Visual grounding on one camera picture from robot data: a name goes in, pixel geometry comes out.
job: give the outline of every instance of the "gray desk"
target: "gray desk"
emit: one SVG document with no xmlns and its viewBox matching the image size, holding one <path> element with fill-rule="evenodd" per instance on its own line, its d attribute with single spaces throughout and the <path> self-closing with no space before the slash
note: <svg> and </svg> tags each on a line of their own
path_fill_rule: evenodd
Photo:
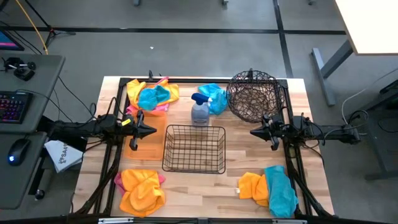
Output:
<svg viewBox="0 0 398 224">
<path fill-rule="evenodd" d="M 0 91 L 15 91 L 25 89 L 36 91 L 50 98 L 63 67 L 65 58 L 58 55 L 28 55 L 28 54 L 1 54 L 4 59 L 19 57 L 25 63 L 35 62 L 37 69 L 35 75 L 25 82 L 14 76 L 13 70 L 0 72 Z M 29 109 L 22 124 L 0 124 L 0 133 L 33 133 L 47 106 L 48 99 L 38 94 L 33 94 Z"/>
<path fill-rule="evenodd" d="M 2 134 L 0 135 L 0 208 L 16 209 L 25 196 L 26 188 L 35 170 L 37 160 L 47 133 L 30 134 L 27 138 L 31 140 L 23 163 L 19 166 L 10 166 L 7 162 L 7 155 L 11 145 L 17 139 L 24 138 L 25 134 Z"/>
</svg>

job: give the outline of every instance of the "black wire basket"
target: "black wire basket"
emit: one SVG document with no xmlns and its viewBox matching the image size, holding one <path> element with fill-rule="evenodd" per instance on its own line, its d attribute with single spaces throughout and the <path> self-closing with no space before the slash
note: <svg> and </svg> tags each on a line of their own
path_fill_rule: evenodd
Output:
<svg viewBox="0 0 398 224">
<path fill-rule="evenodd" d="M 226 87 L 228 106 L 243 121 L 259 123 L 265 114 L 279 114 L 284 104 L 282 88 L 276 78 L 265 72 L 244 71 Z"/>
<path fill-rule="evenodd" d="M 162 168 L 168 172 L 223 174 L 225 149 L 222 127 L 169 125 Z"/>
</svg>

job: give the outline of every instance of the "white desk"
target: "white desk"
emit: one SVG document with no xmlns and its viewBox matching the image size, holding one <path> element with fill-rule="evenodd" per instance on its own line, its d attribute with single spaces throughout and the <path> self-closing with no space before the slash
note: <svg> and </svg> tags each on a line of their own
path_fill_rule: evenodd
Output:
<svg viewBox="0 0 398 224">
<path fill-rule="evenodd" d="M 353 52 L 356 55 L 398 54 L 397 0 L 335 0 L 335 3 L 344 21 L 348 40 L 325 64 L 319 49 L 312 49 L 329 106 L 334 106 L 336 99 L 327 78 Z"/>
</svg>

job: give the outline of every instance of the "keyboard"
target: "keyboard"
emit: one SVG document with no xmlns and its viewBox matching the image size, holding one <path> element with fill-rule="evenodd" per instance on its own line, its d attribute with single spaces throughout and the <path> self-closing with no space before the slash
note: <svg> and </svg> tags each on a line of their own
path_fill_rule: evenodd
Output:
<svg viewBox="0 0 398 224">
<path fill-rule="evenodd" d="M 21 124 L 31 99 L 31 93 L 0 91 L 0 123 Z"/>
</svg>

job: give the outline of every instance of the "wooden table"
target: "wooden table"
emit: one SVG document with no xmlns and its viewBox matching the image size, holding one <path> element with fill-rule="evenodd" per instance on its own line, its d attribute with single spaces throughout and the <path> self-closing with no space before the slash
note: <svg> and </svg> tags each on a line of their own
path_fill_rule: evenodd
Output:
<svg viewBox="0 0 398 224">
<path fill-rule="evenodd" d="M 348 40 L 323 63 L 318 48 L 312 49 L 322 90 L 329 106 L 336 104 L 327 78 L 353 53 L 356 55 L 398 54 L 398 1 L 396 0 L 335 0 L 345 24 Z"/>
<path fill-rule="evenodd" d="M 98 114 L 105 114 L 111 98 L 116 96 L 119 79 L 120 77 L 104 77 L 98 100 Z M 294 115 L 304 112 L 305 116 L 311 118 L 304 81 L 287 79 L 287 82 Z M 197 86 L 202 84 L 181 83 L 178 85 L 180 99 L 170 104 L 167 112 L 168 123 L 190 124 L 190 110 L 193 104 L 190 97 L 192 93 L 197 92 Z M 210 124 L 222 126 L 226 130 L 226 172 L 224 174 L 165 172 L 162 170 L 162 161 L 138 161 L 123 157 L 119 170 L 154 169 L 166 177 L 166 181 L 161 185 L 165 192 L 166 204 L 153 213 L 151 215 L 153 217 L 270 218 L 268 208 L 258 206 L 251 199 L 239 199 L 236 188 L 238 179 L 245 172 L 263 174 L 265 167 L 285 165 L 283 149 L 271 151 L 270 142 L 265 142 L 249 133 L 249 130 L 257 128 L 259 124 L 241 121 L 229 109 L 219 116 L 211 116 Z M 106 145 L 103 144 L 85 153 L 73 198 L 76 209 L 83 205 L 98 185 L 105 147 Z M 322 160 L 308 149 L 302 149 L 302 159 L 309 189 L 326 211 L 333 213 Z M 106 203 L 107 192 L 108 188 L 104 190 L 102 207 Z M 304 211 L 301 191 L 297 192 L 301 203 L 300 208 Z M 119 209 L 121 196 L 118 191 L 115 193 L 112 216 L 129 216 Z"/>
</svg>

